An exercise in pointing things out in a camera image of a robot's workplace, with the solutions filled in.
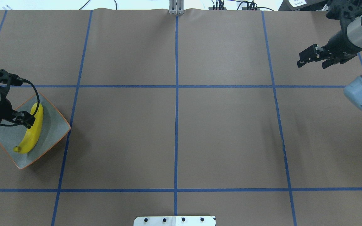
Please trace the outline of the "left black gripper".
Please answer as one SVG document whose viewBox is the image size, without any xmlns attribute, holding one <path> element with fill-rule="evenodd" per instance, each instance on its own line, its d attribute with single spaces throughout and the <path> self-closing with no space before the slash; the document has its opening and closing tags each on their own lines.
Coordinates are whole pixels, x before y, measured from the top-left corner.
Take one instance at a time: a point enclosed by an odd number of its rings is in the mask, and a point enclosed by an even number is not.
<svg viewBox="0 0 362 226">
<path fill-rule="evenodd" d="M 7 124 L 1 124 L 2 120 L 6 120 L 13 123 L 13 126 L 22 125 L 26 129 L 31 129 L 34 124 L 35 116 L 27 111 L 14 111 L 12 105 L 8 100 L 0 101 L 0 126 L 8 126 Z"/>
</svg>

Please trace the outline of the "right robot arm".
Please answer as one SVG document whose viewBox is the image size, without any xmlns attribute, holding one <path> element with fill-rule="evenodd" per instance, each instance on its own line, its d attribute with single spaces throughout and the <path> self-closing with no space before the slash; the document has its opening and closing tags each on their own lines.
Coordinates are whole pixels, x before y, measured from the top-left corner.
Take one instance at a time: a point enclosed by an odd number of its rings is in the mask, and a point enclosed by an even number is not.
<svg viewBox="0 0 362 226">
<path fill-rule="evenodd" d="M 324 46 L 312 44 L 299 53 L 298 68 L 310 62 L 322 61 L 322 68 L 344 64 L 362 52 L 362 0 L 330 0 L 328 19 L 338 20 L 340 30 Z M 362 75 L 344 90 L 346 98 L 362 111 Z"/>
</svg>

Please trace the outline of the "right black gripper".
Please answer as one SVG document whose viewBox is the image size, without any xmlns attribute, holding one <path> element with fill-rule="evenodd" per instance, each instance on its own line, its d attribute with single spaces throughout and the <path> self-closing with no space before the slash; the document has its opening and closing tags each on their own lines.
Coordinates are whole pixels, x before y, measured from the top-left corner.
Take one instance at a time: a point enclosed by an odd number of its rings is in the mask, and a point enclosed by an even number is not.
<svg viewBox="0 0 362 226">
<path fill-rule="evenodd" d="M 323 61 L 322 68 L 326 69 L 338 63 L 346 63 L 357 56 L 358 52 L 359 47 L 349 41 L 346 30 L 340 30 L 325 46 L 319 47 L 317 44 L 312 44 L 300 52 L 296 64 L 298 68 L 301 68 L 307 63 Z"/>
</svg>

